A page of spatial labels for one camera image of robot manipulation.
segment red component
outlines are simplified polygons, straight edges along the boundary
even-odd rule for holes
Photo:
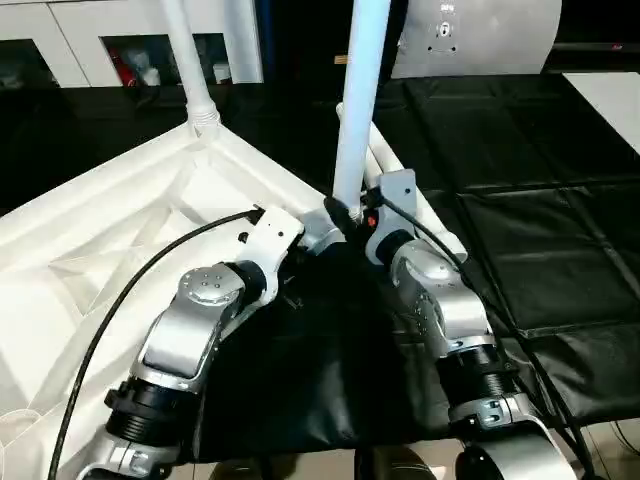
[[[116,72],[120,77],[120,81],[125,87],[135,87],[138,83],[133,71],[127,66],[126,63],[120,58],[120,54],[115,48],[108,48],[109,56],[113,62],[113,66],[116,67]]]

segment black cable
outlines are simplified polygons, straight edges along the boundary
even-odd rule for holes
[[[631,453],[633,453],[634,455],[638,455],[640,457],[640,450],[634,447],[633,444],[629,441],[629,439],[625,436],[625,434],[622,432],[622,428],[620,427],[620,424],[618,422],[613,422],[613,424],[615,425],[615,429],[613,430],[613,433],[615,434],[618,441],[623,446],[627,447],[627,449]]]
[[[262,210],[248,210],[245,212],[236,213],[234,215],[229,215],[228,217],[224,217],[218,219],[214,222],[203,225],[202,227],[196,228],[195,230],[183,235],[182,237],[174,240],[169,245],[164,247],[158,253],[156,253],[151,260],[145,263],[140,270],[136,272],[136,274],[131,277],[131,280],[125,285],[120,295],[116,298],[113,305],[107,312],[102,320],[102,323],[96,330],[93,338],[91,339],[91,343],[87,348],[87,352],[82,359],[82,363],[80,364],[80,368],[78,369],[78,374],[76,375],[76,379],[73,382],[73,388],[71,389],[71,394],[69,395],[69,401],[67,402],[67,408],[64,411],[64,416],[62,417],[62,423],[60,424],[60,430],[58,431],[58,437],[56,438],[56,444],[53,448],[53,454],[51,455],[51,463],[49,465],[49,474],[47,475],[48,480],[55,480],[56,474],[58,473],[58,466],[60,465],[60,457],[62,456],[62,447],[64,446],[64,440],[67,436],[67,431],[69,430],[69,423],[71,422],[71,415],[73,415],[73,410],[76,406],[76,402],[78,401],[78,395],[80,394],[80,387],[82,386],[82,381],[84,380],[84,376],[87,373],[87,368],[89,368],[89,362],[91,362],[91,357],[93,356],[102,335],[105,330],[109,326],[109,323],[115,316],[118,308],[124,302],[124,299],[127,297],[129,292],[133,289],[136,283],[142,278],[142,276],[147,273],[159,260],[161,260],[165,255],[174,250],[176,247],[179,247],[183,243],[191,240],[193,237],[200,235],[201,233],[212,230],[220,225],[224,225],[225,223],[233,222],[235,220],[239,220],[241,218],[249,218],[250,220],[257,221],[262,214]]]
[[[412,215],[409,215],[407,212],[402,210],[391,200],[385,198],[379,193],[377,194],[376,200],[381,201],[384,205],[389,207],[391,210],[393,210],[395,213],[400,215],[405,220],[411,222],[411,224],[415,228],[417,228],[422,233],[424,233],[440,250],[442,250],[442,252],[444,252],[444,254],[448,257],[451,263],[453,263],[453,265],[458,270],[458,273],[460,274],[460,277],[462,278],[463,282],[473,289],[473,283],[471,282],[469,277],[466,275],[462,266],[462,262],[449,249],[449,247],[447,247],[442,242],[442,240],[440,240],[431,230],[429,230],[427,227],[422,225],[416,218],[414,218]],[[547,392],[549,393],[549,397],[551,398],[551,401],[553,402],[555,407],[559,410],[560,415],[562,415],[565,423],[569,427],[569,430],[571,431],[573,438],[575,440],[575,444],[571,443],[569,444],[569,446],[576,448],[576,450],[574,450],[574,453],[576,457],[580,460],[580,463],[582,463],[582,466],[584,467],[586,478],[595,477],[595,468],[593,466],[593,460],[591,458],[591,454],[589,453],[589,448],[587,447],[584,437],[582,436],[582,432],[580,431],[580,427],[578,426],[575,420],[575,417],[573,416],[573,414],[571,413],[571,410],[569,409],[568,405],[564,401],[564,398],[562,398],[562,395],[554,385],[553,381],[551,380],[551,377],[549,377],[549,374],[542,366],[542,363],[540,363],[540,360],[538,359],[538,357],[535,355],[535,353],[529,346],[527,339],[518,330],[515,319],[513,318],[513,315],[511,314],[511,311],[508,308],[507,301],[502,295],[502,292],[498,288],[496,288],[495,290],[496,290],[496,294],[498,295],[498,300],[504,306],[504,311],[506,313],[506,320],[508,320],[504,322],[504,319],[503,319],[503,323],[509,330],[509,333],[516,339],[516,341],[518,342],[518,345],[520,346],[524,354],[527,356],[527,358],[531,362],[533,369],[536,371],[543,385],[547,389]],[[563,437],[563,439],[565,439],[565,437],[570,438],[568,437],[568,435],[566,435],[566,432],[564,432],[564,435],[561,434],[561,436]]]
[[[562,420],[560,420],[560,418],[558,418],[556,415],[553,415],[553,414],[551,414],[551,412],[546,410],[546,408],[544,406],[544,402],[542,402],[542,401],[536,402],[535,401],[536,396],[533,394],[533,392],[528,387],[528,385],[520,377],[516,377],[515,381],[516,381],[516,385],[518,385],[518,388],[520,389],[520,391],[522,391],[522,392],[527,394],[527,396],[534,403],[534,406],[540,412],[540,415],[542,415],[547,420],[547,423],[549,423],[556,430],[558,435],[560,435],[560,438],[562,438],[562,440],[564,440],[564,443],[566,443],[568,445],[568,447],[571,449],[571,451],[574,452],[574,453],[578,452],[579,451],[578,444],[576,443],[574,438],[571,436],[571,434],[567,431],[567,429],[565,428],[565,426],[562,423]]]

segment black mat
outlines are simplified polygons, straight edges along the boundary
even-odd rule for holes
[[[263,86],[214,93],[229,128],[329,190],[334,103]],[[175,89],[150,102],[115,89],[3,94],[0,102],[4,212],[184,120]],[[467,271],[496,306],[497,333],[511,309],[581,423],[640,416],[638,155],[562,77],[391,82],[375,121],[467,246]],[[299,309],[274,305],[221,352],[195,442],[200,460],[448,433],[447,404],[419,338],[386,314],[382,294],[367,293],[370,279],[355,286],[358,267],[340,270],[344,252],[334,255],[294,285],[315,316],[302,323]],[[331,275],[327,306],[309,292]],[[363,299],[360,307],[350,298]],[[342,317],[336,305],[345,306]]]

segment white frame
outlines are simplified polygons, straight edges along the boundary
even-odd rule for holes
[[[89,86],[46,4],[0,5],[0,42],[25,39],[33,40],[61,87]]]
[[[262,82],[253,0],[186,0],[193,33],[222,33],[234,83]],[[101,37],[167,34],[158,0],[98,0],[50,5],[92,87],[121,86]]]

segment white pole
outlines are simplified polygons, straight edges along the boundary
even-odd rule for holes
[[[342,116],[344,115],[344,105],[342,103],[336,105],[336,113],[338,114],[338,118],[342,122]],[[371,151],[371,147],[367,145],[364,168],[364,184],[366,185],[366,187],[376,187],[378,185],[378,177],[382,175],[382,173],[382,169],[380,168],[380,165],[378,165],[376,157]]]
[[[333,196],[347,206],[352,218],[360,216],[360,190],[390,6],[391,0],[356,0],[353,6],[333,181]]]
[[[205,127],[219,125],[220,114],[209,96],[183,0],[162,0],[161,3],[171,49],[187,96],[189,122],[200,133]]]

